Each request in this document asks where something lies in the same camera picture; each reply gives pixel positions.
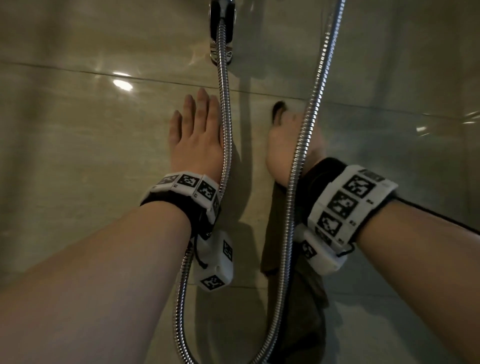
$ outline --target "black wrist strap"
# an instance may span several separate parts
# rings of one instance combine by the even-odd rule
[[[304,225],[307,225],[312,207],[324,189],[342,174],[346,167],[345,163],[336,158],[325,158],[300,178],[295,195],[295,205],[297,216]]]
[[[192,227],[191,238],[200,234],[204,236],[205,233],[211,232],[212,226],[206,218],[205,209],[192,200],[189,196],[175,193],[173,191],[164,191],[157,193],[150,193],[150,195],[142,202],[142,205],[153,201],[165,201],[171,203],[182,210],[190,220]]]

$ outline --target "metal shower hose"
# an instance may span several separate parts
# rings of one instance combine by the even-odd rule
[[[275,311],[272,324],[268,329],[264,344],[261,349],[250,361],[250,364],[266,363],[270,354],[274,349],[275,342],[278,337],[280,329],[280,322],[282,319],[283,309],[285,306],[285,299],[287,296],[287,287],[290,278],[290,265],[292,256],[293,231],[294,231],[294,206],[295,206],[295,191],[297,189],[297,182],[303,169],[303,164],[307,156],[308,145],[312,136],[315,121],[317,119],[320,102],[325,88],[325,82],[330,69],[333,51],[335,48],[338,30],[340,28],[340,21],[345,7],[345,0],[336,0],[335,7],[329,16],[327,22],[327,29],[324,34],[324,41],[320,52],[320,59],[315,74],[315,85],[313,87],[312,95],[308,102],[305,118],[301,126],[299,138],[297,141],[297,148],[290,171],[290,179],[288,182],[286,211],[285,211],[285,227],[283,234],[283,244],[280,261],[280,280],[277,291],[277,298],[275,303]],[[217,67],[218,67],[218,82],[220,89],[220,104],[222,110],[222,125],[223,125],[223,142],[224,142],[224,164],[222,171],[222,179],[220,181],[220,199],[223,198],[225,188],[230,175],[231,155],[232,155],[232,119],[230,111],[230,94],[228,91],[228,74],[227,74],[227,54],[226,54],[226,27],[225,22],[220,19],[217,30],[216,42]],[[192,247],[189,245],[182,261],[180,269],[180,283],[177,291],[177,303],[174,315],[174,336],[177,345],[177,351],[184,363],[198,364],[193,357],[187,345],[184,332],[183,314],[185,308],[185,294],[187,291],[187,281],[192,264]]]

